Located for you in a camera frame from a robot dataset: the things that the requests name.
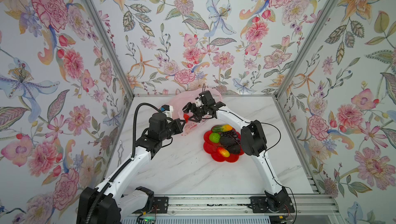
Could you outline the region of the pink plastic bag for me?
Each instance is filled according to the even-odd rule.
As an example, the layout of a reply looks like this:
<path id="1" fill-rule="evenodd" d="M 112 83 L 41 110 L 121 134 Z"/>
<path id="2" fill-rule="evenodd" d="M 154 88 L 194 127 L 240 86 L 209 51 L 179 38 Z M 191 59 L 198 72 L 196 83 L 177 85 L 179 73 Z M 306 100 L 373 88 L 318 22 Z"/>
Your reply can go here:
<path id="1" fill-rule="evenodd" d="M 215 102 L 222 101 L 222 95 L 219 91 L 209 88 L 203 90 L 196 89 L 193 91 L 182 92 L 173 97 L 167 105 L 171 106 L 171 114 L 172 118 L 180 118 L 181 120 L 186 121 L 186 125 L 183 129 L 183 135 L 188 135 L 192 131 L 198 129 L 200 126 L 203 125 L 205 120 L 202 120 L 200 123 L 195 123 L 193 121 L 189 121 L 188 118 L 193 116 L 193 112 L 188 109 L 188 107 L 192 107 L 194 104 L 203 103 L 201 100 L 203 92 L 208 91 Z"/>

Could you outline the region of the green yellow mango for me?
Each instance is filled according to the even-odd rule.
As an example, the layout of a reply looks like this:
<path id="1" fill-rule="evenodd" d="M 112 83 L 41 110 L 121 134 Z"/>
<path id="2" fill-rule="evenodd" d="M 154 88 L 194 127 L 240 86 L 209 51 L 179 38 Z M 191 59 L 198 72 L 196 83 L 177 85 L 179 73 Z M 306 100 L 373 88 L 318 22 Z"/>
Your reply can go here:
<path id="1" fill-rule="evenodd" d="M 224 132 L 229 132 L 232 130 L 233 130 L 233 127 L 230 125 L 216 125 L 216 126 L 213 126 L 211 129 L 211 131 L 213 133 L 224 133 Z"/>

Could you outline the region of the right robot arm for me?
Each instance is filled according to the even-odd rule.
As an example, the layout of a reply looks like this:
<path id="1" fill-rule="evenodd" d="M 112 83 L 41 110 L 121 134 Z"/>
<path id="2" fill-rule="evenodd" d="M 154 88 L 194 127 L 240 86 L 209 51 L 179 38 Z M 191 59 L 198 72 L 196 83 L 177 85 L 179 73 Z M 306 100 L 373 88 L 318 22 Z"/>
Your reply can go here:
<path id="1" fill-rule="evenodd" d="M 251 121 L 228 108 L 222 102 L 216 102 L 209 91 L 199 94 L 195 102 L 187 103 L 183 107 L 184 113 L 191 113 L 190 121 L 200 122 L 205 116 L 221 120 L 235 129 L 240 129 L 241 149 L 252 157 L 257 170 L 262 178 L 267 211 L 279 213 L 286 210 L 297 213 L 297 204 L 291 188 L 280 183 L 273 166 L 269 160 L 267 138 L 263 130 L 263 122 Z"/>

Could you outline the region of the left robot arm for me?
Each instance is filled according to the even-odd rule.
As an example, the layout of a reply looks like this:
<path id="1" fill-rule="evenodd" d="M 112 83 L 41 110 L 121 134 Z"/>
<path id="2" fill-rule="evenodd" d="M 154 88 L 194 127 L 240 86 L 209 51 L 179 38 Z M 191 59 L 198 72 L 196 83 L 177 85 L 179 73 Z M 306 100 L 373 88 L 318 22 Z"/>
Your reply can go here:
<path id="1" fill-rule="evenodd" d="M 154 204 L 154 192 L 137 187 L 132 193 L 125 190 L 162 149 L 163 142 L 183 132 L 185 120 L 171 119 L 164 113 L 154 113 L 149 127 L 133 142 L 132 154 L 95 188 L 87 187 L 78 203 L 78 224 L 120 224 L 129 215 L 149 212 Z"/>

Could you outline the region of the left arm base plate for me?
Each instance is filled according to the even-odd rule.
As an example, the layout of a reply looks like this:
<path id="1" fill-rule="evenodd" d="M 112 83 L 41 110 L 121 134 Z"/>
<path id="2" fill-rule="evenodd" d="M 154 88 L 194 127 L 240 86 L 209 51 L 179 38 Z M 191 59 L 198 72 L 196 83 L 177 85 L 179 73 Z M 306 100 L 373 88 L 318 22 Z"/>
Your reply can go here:
<path id="1" fill-rule="evenodd" d="M 134 214 L 167 214 L 169 207 L 169 197 L 154 197 L 142 210 L 137 210 Z"/>

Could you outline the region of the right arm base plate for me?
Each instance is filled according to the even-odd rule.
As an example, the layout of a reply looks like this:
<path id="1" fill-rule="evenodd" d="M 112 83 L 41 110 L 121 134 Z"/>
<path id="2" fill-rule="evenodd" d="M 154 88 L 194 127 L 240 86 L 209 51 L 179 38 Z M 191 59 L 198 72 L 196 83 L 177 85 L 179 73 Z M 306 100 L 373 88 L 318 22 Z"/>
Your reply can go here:
<path id="1" fill-rule="evenodd" d="M 249 207 L 255 214 L 290 214 L 296 212 L 290 197 L 287 197 L 286 200 L 279 201 L 277 199 L 267 198 L 266 196 L 252 196 L 250 197 Z"/>

